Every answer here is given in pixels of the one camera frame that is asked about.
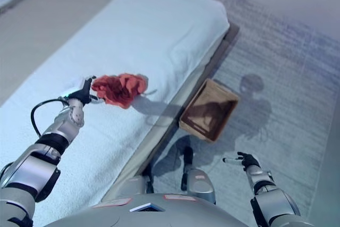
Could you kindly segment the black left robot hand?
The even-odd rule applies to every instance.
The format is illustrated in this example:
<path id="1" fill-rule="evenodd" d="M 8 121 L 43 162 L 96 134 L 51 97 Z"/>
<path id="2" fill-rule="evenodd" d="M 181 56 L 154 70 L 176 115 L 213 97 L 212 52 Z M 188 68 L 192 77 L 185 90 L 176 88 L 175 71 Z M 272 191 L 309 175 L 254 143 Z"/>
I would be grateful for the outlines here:
<path id="1" fill-rule="evenodd" d="M 103 103 L 104 101 L 102 99 L 92 94 L 92 82 L 96 79 L 97 77 L 95 75 L 75 79 L 71 82 L 66 91 L 62 93 L 62 97 L 66 100 L 77 99 L 83 105 Z"/>

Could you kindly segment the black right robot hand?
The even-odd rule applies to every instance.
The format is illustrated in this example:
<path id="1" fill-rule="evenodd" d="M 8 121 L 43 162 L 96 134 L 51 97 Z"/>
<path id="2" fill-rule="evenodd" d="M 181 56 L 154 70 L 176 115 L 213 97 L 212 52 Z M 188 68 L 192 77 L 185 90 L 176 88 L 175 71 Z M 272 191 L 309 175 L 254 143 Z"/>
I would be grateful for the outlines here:
<path id="1" fill-rule="evenodd" d="M 244 152 L 237 152 L 237 156 L 234 158 L 224 157 L 222 161 L 224 163 L 242 166 L 243 171 L 246 171 L 251 166 L 260 167 L 258 160 L 253 155 Z"/>

